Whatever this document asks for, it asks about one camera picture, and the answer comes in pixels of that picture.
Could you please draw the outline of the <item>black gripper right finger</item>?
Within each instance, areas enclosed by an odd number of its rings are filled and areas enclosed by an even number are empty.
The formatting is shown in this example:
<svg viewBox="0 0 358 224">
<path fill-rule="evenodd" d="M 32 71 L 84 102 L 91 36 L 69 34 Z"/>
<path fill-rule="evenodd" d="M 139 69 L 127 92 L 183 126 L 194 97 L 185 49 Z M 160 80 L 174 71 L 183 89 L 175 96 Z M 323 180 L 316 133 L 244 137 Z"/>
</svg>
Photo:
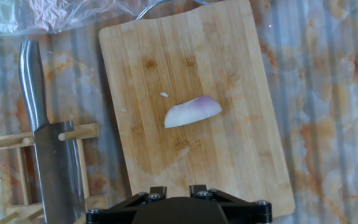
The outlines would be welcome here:
<svg viewBox="0 0 358 224">
<path fill-rule="evenodd" d="M 247 202 L 222 190 L 207 189 L 206 185 L 191 185 L 190 197 L 216 205 L 219 215 L 229 223 L 272 223 L 272 204 L 267 200 Z"/>
</svg>

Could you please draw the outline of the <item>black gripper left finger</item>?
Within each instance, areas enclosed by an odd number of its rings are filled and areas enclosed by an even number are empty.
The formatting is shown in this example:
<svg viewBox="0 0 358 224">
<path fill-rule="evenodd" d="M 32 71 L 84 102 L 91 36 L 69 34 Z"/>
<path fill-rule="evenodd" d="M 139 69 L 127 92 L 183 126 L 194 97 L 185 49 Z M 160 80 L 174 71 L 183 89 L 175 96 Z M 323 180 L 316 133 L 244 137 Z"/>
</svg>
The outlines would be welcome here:
<svg viewBox="0 0 358 224">
<path fill-rule="evenodd" d="M 107 209 L 92 208 L 86 212 L 86 224 L 132 223 L 136 213 L 146 205 L 166 199 L 165 186 L 151 187 Z"/>
</svg>

